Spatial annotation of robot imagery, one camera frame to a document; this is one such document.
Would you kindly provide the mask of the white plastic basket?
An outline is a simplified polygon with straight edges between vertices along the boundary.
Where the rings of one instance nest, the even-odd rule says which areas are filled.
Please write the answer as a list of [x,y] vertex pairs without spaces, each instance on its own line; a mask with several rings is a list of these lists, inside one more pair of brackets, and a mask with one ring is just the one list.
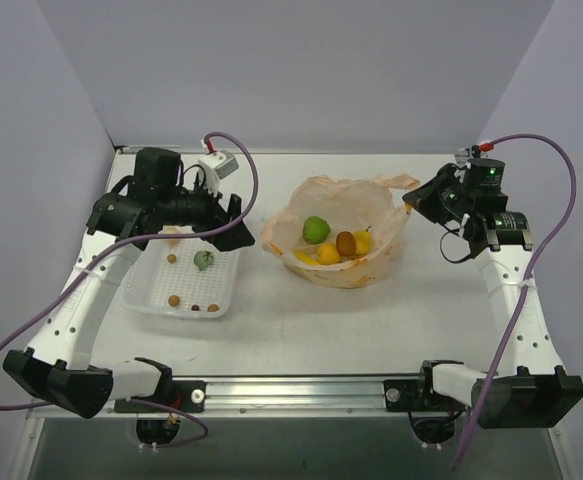
[[[200,272],[193,264],[197,251],[215,254],[215,264]],[[177,261],[167,261],[175,254]],[[203,239],[152,240],[122,282],[118,295],[125,308],[138,313],[178,319],[216,319],[226,313],[236,281],[240,252],[220,252]],[[171,307],[168,298],[180,297]],[[219,310],[209,312],[217,304]],[[200,311],[192,311],[198,305]]]

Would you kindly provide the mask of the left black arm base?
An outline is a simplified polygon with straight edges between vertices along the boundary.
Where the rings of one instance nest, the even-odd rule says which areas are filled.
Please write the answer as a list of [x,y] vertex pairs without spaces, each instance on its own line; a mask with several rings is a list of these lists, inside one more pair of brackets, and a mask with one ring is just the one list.
[[[204,411],[207,383],[200,379],[174,380],[166,389],[150,397],[141,397],[162,406],[169,406],[185,413],[201,413]],[[167,410],[155,406],[140,404],[137,400],[116,400],[116,413],[167,413]]]

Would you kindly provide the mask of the green fake guava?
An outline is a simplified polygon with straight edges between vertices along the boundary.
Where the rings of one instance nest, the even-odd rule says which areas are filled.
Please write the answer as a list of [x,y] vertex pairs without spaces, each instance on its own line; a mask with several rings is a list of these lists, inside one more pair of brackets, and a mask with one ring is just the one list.
[[329,223],[321,217],[309,216],[304,220],[302,239],[309,245],[322,243],[331,232]]

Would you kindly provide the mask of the brown fake kiwi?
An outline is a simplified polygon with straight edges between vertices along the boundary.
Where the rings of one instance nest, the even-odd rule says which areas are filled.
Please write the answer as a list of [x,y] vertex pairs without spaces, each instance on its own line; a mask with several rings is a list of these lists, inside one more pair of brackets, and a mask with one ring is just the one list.
[[349,231],[339,232],[336,237],[336,248],[341,256],[345,257],[354,256],[357,250],[354,235]]

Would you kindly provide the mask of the orange fake round fruit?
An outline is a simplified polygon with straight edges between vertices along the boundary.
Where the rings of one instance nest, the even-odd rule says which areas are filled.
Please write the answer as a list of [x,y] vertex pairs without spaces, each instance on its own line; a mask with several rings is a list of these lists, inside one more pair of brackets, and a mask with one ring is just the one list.
[[323,243],[316,250],[317,261],[324,266],[338,264],[341,261],[337,246],[333,243]]

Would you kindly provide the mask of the yellow fake pear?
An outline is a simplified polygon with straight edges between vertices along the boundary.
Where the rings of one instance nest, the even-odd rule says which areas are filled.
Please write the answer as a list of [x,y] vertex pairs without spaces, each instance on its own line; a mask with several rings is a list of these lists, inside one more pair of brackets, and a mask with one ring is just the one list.
[[372,246],[372,235],[370,232],[370,227],[356,231],[353,236],[355,240],[355,255],[366,255]]

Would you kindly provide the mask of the long yellow fake fruit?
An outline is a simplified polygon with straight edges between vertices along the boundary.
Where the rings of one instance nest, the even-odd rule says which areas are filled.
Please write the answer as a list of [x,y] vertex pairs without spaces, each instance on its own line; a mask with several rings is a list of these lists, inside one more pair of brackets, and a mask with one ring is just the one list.
[[318,260],[316,260],[314,257],[312,257],[311,255],[309,255],[305,252],[295,251],[294,255],[299,261],[301,261],[307,265],[321,266],[321,263]]

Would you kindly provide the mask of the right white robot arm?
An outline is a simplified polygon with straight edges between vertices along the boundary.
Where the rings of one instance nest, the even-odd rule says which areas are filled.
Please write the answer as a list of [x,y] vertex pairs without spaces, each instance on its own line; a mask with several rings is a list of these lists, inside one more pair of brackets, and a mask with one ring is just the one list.
[[457,223],[468,259],[485,281],[501,343],[493,373],[459,361],[429,360],[414,385],[417,402],[436,409],[448,398],[470,408],[484,429],[551,428],[582,398],[583,382],[567,374],[548,332],[531,262],[539,253],[529,222],[507,208],[505,165],[473,158],[445,164],[406,193],[406,205],[434,224]]

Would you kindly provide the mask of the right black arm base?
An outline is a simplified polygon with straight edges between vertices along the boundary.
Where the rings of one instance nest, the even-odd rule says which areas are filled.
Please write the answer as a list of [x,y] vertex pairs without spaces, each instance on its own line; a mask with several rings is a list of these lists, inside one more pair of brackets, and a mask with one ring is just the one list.
[[383,381],[385,409],[392,413],[458,413],[466,406],[451,397],[432,393],[414,378]]

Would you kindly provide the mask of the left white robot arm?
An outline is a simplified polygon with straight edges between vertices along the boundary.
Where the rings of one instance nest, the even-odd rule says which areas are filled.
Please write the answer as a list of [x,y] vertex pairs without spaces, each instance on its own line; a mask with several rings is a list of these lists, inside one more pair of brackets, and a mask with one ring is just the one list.
[[27,347],[9,351],[3,361],[4,371],[28,394],[86,419],[113,400],[137,397],[151,411],[170,405],[169,367],[142,357],[96,367],[91,358],[122,279],[164,227],[187,227],[189,237],[220,252],[254,244],[244,223],[251,207],[236,194],[228,205],[220,203],[219,183],[237,170],[235,156],[209,150],[194,167],[196,179],[186,188],[179,153],[142,148],[132,174],[95,202],[65,298],[42,314],[44,324]]

